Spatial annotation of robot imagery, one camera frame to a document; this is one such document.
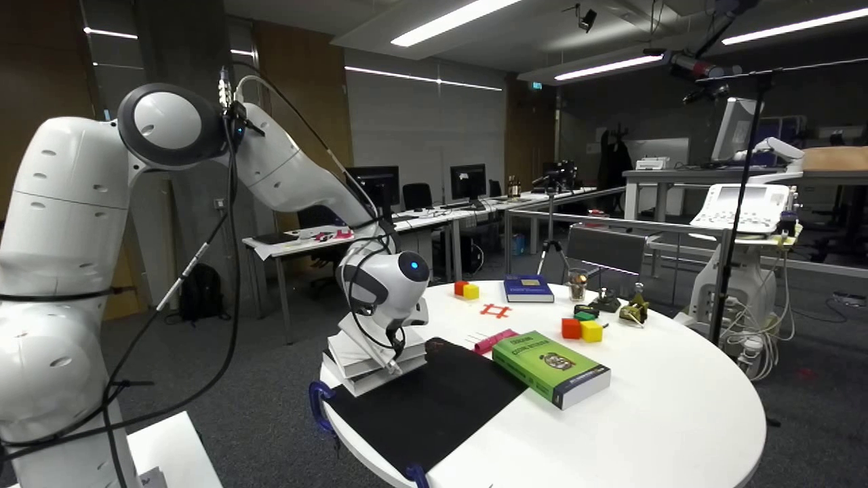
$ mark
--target stand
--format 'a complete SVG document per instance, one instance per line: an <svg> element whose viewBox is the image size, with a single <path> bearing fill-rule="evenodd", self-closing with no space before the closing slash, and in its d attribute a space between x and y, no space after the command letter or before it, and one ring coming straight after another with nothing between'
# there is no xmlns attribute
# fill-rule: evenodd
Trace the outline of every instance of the stand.
<svg viewBox="0 0 868 488"><path fill-rule="evenodd" d="M549 260L549 253L557 253L561 257L561 268L564 268L564 278L568 278L568 256L564 256L564 246L553 238L553 187L549 187L549 238L543 244L543 253L539 253L539 263L537 263L537 278L543 278L543 267Z"/></svg>

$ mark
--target computer monitor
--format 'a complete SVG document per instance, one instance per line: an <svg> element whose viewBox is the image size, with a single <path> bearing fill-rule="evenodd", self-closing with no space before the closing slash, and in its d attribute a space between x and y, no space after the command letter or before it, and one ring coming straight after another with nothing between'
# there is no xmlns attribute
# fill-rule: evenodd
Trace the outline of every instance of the computer monitor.
<svg viewBox="0 0 868 488"><path fill-rule="evenodd" d="M736 152L750 150L752 145L752 122L758 115L758 100L750 99L728 99L722 127L716 130L713 164L733 164Z"/></svg>
<svg viewBox="0 0 868 488"><path fill-rule="evenodd" d="M450 168L454 200L469 199L478 200L486 196L486 165L454 165Z"/></svg>
<svg viewBox="0 0 868 488"><path fill-rule="evenodd" d="M363 194L370 194L377 210L396 206L401 200L398 165L363 165L363 168L347 168L347 175L363 187Z"/></svg>

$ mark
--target ceiling light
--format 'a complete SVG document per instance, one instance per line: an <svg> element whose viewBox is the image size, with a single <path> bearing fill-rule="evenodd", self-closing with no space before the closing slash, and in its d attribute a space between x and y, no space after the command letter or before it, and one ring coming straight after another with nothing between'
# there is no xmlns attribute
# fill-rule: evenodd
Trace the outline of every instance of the ceiling light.
<svg viewBox="0 0 868 488"><path fill-rule="evenodd" d="M124 40L138 40L138 35L133 35L133 32L95 31L95 28L86 28L86 25L85 25L85 32L86 32L86 35L100 35L100 38L124 38Z"/></svg>
<svg viewBox="0 0 868 488"><path fill-rule="evenodd" d="M816 28L842 25L842 23L865 19L865 16L868 16L868 9L842 12L842 13L832 13L832 16L816 16L816 19L805 19L805 23L794 23L794 25L779 25L779 28L770 28L770 31L733 35L733 38L725 38L722 44L725 46L752 44L752 40L760 40L760 38L775 38L775 35L790 35L790 32L800 32L800 31L816 31Z"/></svg>
<svg viewBox="0 0 868 488"><path fill-rule="evenodd" d="M454 82L454 80L431 80L431 77L413 77L413 74L396 74L396 72L374 72L374 69L360 69L360 66L345 66L347 74L367 74L367 77L382 77L382 80L404 80L404 82L419 82L419 85L443 85L443 88L465 88L465 91L481 91L481 93L503 93L503 88L491 85L466 85L466 82Z"/></svg>
<svg viewBox="0 0 868 488"><path fill-rule="evenodd" d="M655 57L630 57L630 61L619 61L619 62L609 62L609 66L568 72L568 74L558 74L553 80L557 82L590 80L590 77L599 77L599 74L610 74L610 72L628 72L628 69L634 69L634 66L652 66L652 62L659 62L659 61L663 61L659 55L655 55Z"/></svg>
<svg viewBox="0 0 868 488"><path fill-rule="evenodd" d="M447 31L455 31L462 25L469 25L469 23L474 23L481 16L489 16L489 13L499 12L499 9L508 9L514 2L518 2L518 0L474 0L474 2L466 2L465 9L455 9L455 12L444 13L444 16L436 16L436 19L425 23L425 25L394 38L390 44L406 49L406 46L424 44L424 40L430 40L434 35L443 35Z"/></svg>

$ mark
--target yellow object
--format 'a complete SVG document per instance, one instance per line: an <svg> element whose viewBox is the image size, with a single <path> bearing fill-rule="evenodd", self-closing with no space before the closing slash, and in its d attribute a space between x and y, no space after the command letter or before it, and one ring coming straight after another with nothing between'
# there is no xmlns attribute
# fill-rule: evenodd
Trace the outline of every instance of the yellow object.
<svg viewBox="0 0 868 488"><path fill-rule="evenodd" d="M585 341L602 341L602 326L598 320L584 320L580 322L580 340Z"/></svg>
<svg viewBox="0 0 868 488"><path fill-rule="evenodd" d="M473 284L473 282L469 282L469 284L465 284L465 298L466 298L466 301L481 298L481 284Z"/></svg>

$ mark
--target office chair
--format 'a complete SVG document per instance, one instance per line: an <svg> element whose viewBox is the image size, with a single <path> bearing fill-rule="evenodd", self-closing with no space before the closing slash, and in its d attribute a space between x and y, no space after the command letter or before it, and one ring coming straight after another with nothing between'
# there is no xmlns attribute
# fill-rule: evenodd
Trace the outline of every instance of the office chair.
<svg viewBox="0 0 868 488"><path fill-rule="evenodd" d="M491 199L505 196L505 189L499 187L499 183L497 183L497 180L489 180L489 196L491 196Z"/></svg>
<svg viewBox="0 0 868 488"><path fill-rule="evenodd" d="M416 184L404 184L404 210L431 210L434 199L431 199L431 184L416 183Z"/></svg>
<svg viewBox="0 0 868 488"><path fill-rule="evenodd" d="M298 227L318 227L318 226L345 226L345 223L326 206L313 206L298 213ZM332 268L328 278L309 279L313 297L321 297L328 284L336 284L333 272L341 263L345 253L347 246L326 246L326 250L309 253L316 263L326 263Z"/></svg>
<svg viewBox="0 0 868 488"><path fill-rule="evenodd" d="M568 233L568 263L573 272L595 278L598 287L617 290L622 298L633 297L633 284L642 278L645 238L604 227L573 226Z"/></svg>

